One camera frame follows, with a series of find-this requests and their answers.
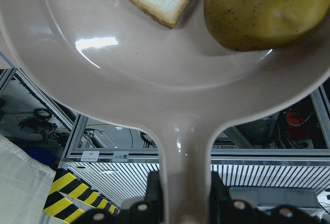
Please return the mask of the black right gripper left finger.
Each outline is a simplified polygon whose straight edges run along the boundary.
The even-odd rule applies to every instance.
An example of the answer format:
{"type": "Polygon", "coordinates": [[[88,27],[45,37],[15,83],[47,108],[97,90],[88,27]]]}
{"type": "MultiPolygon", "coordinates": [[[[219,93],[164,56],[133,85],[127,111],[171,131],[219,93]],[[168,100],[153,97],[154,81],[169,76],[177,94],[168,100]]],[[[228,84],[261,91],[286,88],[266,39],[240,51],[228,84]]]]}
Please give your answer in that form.
{"type": "Polygon", "coordinates": [[[164,200],[159,171],[148,173],[144,199],[147,205],[147,219],[151,223],[164,223],[164,200]]]}

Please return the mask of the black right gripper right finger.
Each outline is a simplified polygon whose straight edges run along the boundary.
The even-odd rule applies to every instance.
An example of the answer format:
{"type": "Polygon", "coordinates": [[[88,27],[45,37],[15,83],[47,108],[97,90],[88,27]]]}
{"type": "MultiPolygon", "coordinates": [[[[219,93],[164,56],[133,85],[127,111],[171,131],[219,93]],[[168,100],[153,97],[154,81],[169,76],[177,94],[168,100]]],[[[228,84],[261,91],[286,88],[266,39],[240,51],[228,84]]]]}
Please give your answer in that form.
{"type": "Polygon", "coordinates": [[[229,191],[220,178],[219,173],[212,171],[210,190],[210,223],[227,223],[229,217],[228,204],[231,200],[229,191]]]}

